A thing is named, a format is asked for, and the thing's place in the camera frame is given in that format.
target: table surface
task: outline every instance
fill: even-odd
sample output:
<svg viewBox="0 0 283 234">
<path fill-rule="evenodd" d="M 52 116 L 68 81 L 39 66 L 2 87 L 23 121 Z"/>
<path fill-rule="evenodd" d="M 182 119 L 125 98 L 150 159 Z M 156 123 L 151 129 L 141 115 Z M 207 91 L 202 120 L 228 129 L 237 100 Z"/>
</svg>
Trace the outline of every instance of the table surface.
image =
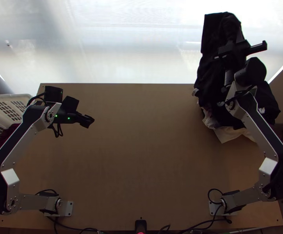
<svg viewBox="0 0 283 234">
<path fill-rule="evenodd" d="M 185 229 L 209 220 L 207 191 L 243 190 L 258 179 L 263 154 L 245 137 L 221 144 L 202 123 L 193 85 L 50 84 L 80 100 L 95 118 L 89 129 L 62 125 L 63 137 L 40 132 L 15 170 L 20 191 L 55 189 L 74 201 L 65 225 L 133 230 L 141 217 L 149 230 Z M 249 204 L 214 228 L 283 225 L 277 202 Z M 0 227 L 52 229 L 38 211 L 0 216 Z"/>
</svg>

